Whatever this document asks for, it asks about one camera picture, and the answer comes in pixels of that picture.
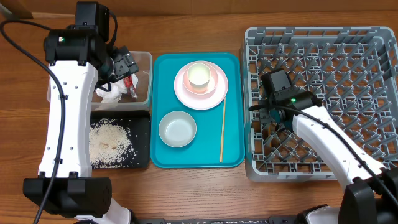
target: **wooden chopstick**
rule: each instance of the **wooden chopstick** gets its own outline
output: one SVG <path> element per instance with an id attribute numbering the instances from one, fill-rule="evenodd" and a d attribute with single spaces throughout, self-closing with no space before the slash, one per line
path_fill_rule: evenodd
<path id="1" fill-rule="evenodd" d="M 225 103 L 226 103 L 226 97 L 224 98 L 224 110 L 223 110 L 223 129 L 221 130 L 221 152 L 220 152 L 220 162 L 223 162 L 223 148 L 224 148 L 224 125 L 225 125 Z"/>

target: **dish rack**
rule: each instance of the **dish rack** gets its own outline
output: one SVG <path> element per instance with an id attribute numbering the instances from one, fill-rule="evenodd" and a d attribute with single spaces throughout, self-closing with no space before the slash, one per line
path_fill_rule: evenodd
<path id="1" fill-rule="evenodd" d="M 332 180 L 317 153 L 276 132 L 259 77 L 283 68 L 322 100 L 333 120 L 388 169 L 398 166 L 397 42 L 387 27 L 252 27 L 242 50 L 246 175 L 253 181 Z"/>

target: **blue tray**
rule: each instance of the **blue tray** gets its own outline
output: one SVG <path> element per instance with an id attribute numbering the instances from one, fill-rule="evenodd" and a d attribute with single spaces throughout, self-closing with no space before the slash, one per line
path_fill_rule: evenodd
<path id="1" fill-rule="evenodd" d="M 186 64 L 205 60 L 217 64 L 228 78 L 224 127 L 223 162 L 220 163 L 223 102 L 209 110 L 183 105 L 174 92 L 174 78 Z M 235 167 L 244 158 L 243 99 L 238 59 L 229 53 L 165 54 L 155 62 L 150 157 L 161 168 Z M 159 136 L 160 120 L 171 111 L 190 114 L 197 134 L 187 146 L 173 148 Z"/>

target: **pink bowl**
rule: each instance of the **pink bowl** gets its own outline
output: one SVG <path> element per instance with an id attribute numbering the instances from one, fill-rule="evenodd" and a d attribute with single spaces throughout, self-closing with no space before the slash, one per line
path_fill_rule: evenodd
<path id="1" fill-rule="evenodd" d="M 209 81 L 209 84 L 208 84 L 207 89 L 205 91 L 198 91 L 198 90 L 194 89 L 194 87 L 192 87 L 191 83 L 189 82 L 188 69 L 186 69 L 184 71 L 184 78 L 183 78 L 183 83 L 184 83 L 185 88 L 188 91 L 190 91 L 191 93 L 196 94 L 196 95 L 206 95 L 206 94 L 209 94 L 209 93 L 213 92 L 216 89 L 217 82 L 218 82 L 217 71 L 208 62 L 198 61 L 198 62 L 195 62 L 195 63 L 204 63 L 205 65 L 207 65 L 207 67 L 209 67 L 209 69 L 210 69 L 210 81 Z"/>

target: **transparent bin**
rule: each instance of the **transparent bin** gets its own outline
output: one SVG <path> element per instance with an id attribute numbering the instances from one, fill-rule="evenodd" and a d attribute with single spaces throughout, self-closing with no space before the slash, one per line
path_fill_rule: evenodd
<path id="1" fill-rule="evenodd" d="M 102 97 L 95 92 L 91 103 L 91 110 L 94 111 L 133 111 L 150 110 L 152 99 L 152 55 L 149 52 L 131 51 L 132 57 L 136 61 L 139 71 L 136 73 L 138 84 L 136 86 L 137 98 L 133 98 L 130 93 L 123 94 L 117 103 L 101 103 Z M 50 85 L 47 92 L 47 100 L 51 98 Z"/>

